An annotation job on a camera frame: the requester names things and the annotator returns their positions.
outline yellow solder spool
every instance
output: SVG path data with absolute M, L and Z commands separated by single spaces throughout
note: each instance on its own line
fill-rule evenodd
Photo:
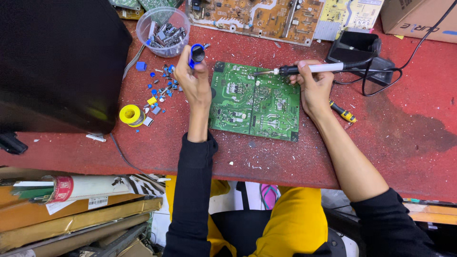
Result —
M 136 105 L 129 104 L 122 107 L 119 112 L 119 118 L 122 122 L 126 123 L 130 127 L 138 127 L 143 124 L 146 115 Z

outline orange circuit board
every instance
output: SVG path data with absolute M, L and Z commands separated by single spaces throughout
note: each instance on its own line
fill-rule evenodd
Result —
M 325 0 L 186 0 L 192 25 L 311 46 Z

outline black shirt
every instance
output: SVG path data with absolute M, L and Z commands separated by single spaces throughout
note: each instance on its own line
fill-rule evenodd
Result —
M 178 162 L 173 220 L 166 234 L 165 257 L 209 256 L 208 207 L 213 155 L 218 144 L 193 143 L 182 137 Z M 433 242 L 408 216 L 403 199 L 393 189 L 351 206 L 360 218 L 368 256 L 433 256 Z M 325 251 L 294 256 L 326 256 Z

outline pink flip flop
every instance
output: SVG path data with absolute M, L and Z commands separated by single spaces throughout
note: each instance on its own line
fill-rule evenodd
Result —
M 273 209 L 276 201 L 278 200 L 278 186 L 260 184 L 260 198 L 265 207 L 265 210 Z

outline red work table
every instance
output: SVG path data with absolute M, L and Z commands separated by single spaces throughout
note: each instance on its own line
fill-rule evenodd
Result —
M 400 40 L 382 32 L 378 20 L 374 33 L 382 39 L 381 57 L 402 66 L 419 39 Z M 128 61 L 141 46 L 136 37 L 136 21 L 125 21 L 133 36 Z M 216 61 L 275 68 L 299 59 L 321 62 L 330 42 L 313 41 L 311 47 L 191 27 L 189 44 L 211 43 L 206 51 L 210 79 Z M 336 85 L 331 94 L 341 107 L 353 113 L 357 122 L 349 125 L 341 118 L 355 144 L 403 197 L 457 202 L 457 44 L 425 41 L 403 78 L 391 88 L 372 97 L 361 94 L 361 82 Z M 146 104 L 151 97 L 147 84 L 164 87 L 168 80 L 154 84 L 149 76 L 164 64 L 176 65 L 179 57 L 165 59 L 147 48 L 139 61 L 146 72 L 132 67 L 125 78 L 120 107 Z M 351 74 L 336 75 L 349 81 Z M 377 85 L 367 83 L 367 91 Z M 148 128 L 131 128 L 118 122 L 113 134 L 125 157 L 146 173 L 176 174 L 182 135 L 187 131 L 189 107 L 184 93 L 175 93 L 164 103 L 166 112 L 152 115 Z M 255 137 L 211 129 L 219 144 L 214 156 L 213 177 L 217 179 L 263 182 L 287 186 L 339 188 L 332 162 L 313 122 L 300 113 L 299 141 Z M 58 170 L 82 174 L 137 173 L 120 157 L 108 136 L 106 142 L 85 134 L 18 133 L 29 146 L 21 156 L 0 152 L 0 165 Z

